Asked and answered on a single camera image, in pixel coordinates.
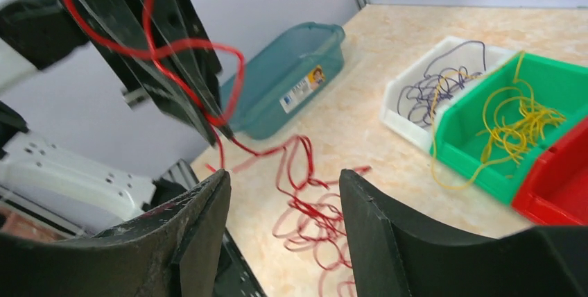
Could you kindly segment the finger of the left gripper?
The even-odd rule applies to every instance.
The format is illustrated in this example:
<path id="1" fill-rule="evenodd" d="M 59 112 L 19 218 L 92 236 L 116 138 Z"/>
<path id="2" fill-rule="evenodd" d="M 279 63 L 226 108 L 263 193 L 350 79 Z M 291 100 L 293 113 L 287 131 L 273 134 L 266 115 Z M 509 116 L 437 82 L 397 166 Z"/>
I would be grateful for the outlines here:
<path id="1" fill-rule="evenodd" d="M 72 1 L 85 23 L 101 37 L 148 50 L 141 21 L 144 0 Z M 191 0 L 154 0 L 150 23 L 157 47 L 182 38 L 208 38 Z M 126 87 L 123 95 L 129 106 L 142 99 L 151 100 L 162 113 L 194 128 L 210 144 L 216 143 L 214 129 L 204 116 L 206 112 L 219 114 L 219 58 L 213 49 L 177 51 L 160 61 L 201 98 L 204 108 L 200 109 L 150 58 L 125 56 L 96 40 L 92 43 Z"/>
<path id="2" fill-rule="evenodd" d="M 116 41 L 135 49 L 147 49 L 142 16 L 146 0 L 122 0 L 125 22 L 131 23 L 139 34 L 137 39 L 117 33 Z M 207 42 L 209 37 L 191 0 L 153 0 L 150 27 L 155 48 L 168 47 L 173 42 L 196 38 Z M 211 47 L 185 47 L 158 60 L 158 63 L 177 76 L 195 94 L 182 89 L 165 76 L 152 60 L 130 61 L 141 76 L 142 87 L 155 105 L 165 114 L 194 127 L 207 141 L 214 141 L 214 127 L 208 116 L 221 114 L 221 96 L 217 76 L 222 66 Z"/>

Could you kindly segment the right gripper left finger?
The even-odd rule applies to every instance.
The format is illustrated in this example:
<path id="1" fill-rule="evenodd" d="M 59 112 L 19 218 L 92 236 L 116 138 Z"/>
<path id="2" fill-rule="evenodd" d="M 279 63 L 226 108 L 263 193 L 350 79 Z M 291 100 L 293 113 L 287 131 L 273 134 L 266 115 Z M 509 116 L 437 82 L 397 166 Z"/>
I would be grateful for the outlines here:
<path id="1" fill-rule="evenodd" d="M 90 238 L 1 236 L 2 296 L 211 296 L 230 206 L 219 170 Z"/>

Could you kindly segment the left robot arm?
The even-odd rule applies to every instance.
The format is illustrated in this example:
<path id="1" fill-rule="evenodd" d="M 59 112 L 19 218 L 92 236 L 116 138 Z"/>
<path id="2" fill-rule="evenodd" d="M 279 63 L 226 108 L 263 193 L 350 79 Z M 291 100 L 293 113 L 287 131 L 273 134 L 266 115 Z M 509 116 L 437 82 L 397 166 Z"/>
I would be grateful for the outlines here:
<path id="1" fill-rule="evenodd" d="M 218 45 L 191 0 L 7 0 L 1 4 L 1 90 L 93 44 L 130 107 L 152 101 L 210 144 L 231 135 Z M 66 235 L 90 235 L 184 192 L 68 151 L 1 105 L 1 201 Z"/>

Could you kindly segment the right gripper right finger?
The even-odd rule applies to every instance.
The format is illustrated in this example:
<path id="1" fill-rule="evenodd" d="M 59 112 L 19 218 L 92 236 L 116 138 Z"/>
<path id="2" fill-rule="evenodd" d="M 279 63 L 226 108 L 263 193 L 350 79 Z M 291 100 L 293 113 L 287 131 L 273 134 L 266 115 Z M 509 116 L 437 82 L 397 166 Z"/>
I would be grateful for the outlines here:
<path id="1" fill-rule="evenodd" d="M 534 226 L 493 239 L 339 178 L 359 296 L 586 296 L 587 228 Z"/>

